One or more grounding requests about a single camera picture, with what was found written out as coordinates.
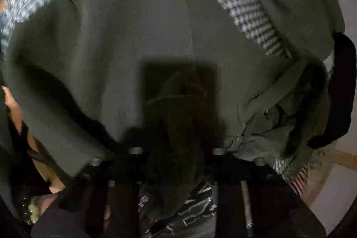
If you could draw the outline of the person hand with bead bracelet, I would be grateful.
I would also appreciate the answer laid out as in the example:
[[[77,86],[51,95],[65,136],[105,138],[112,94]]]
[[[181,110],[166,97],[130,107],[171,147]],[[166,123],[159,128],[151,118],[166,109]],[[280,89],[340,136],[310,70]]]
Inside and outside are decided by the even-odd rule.
[[[25,206],[24,215],[26,220],[28,220],[30,224],[35,224],[57,197],[57,193],[32,197]]]

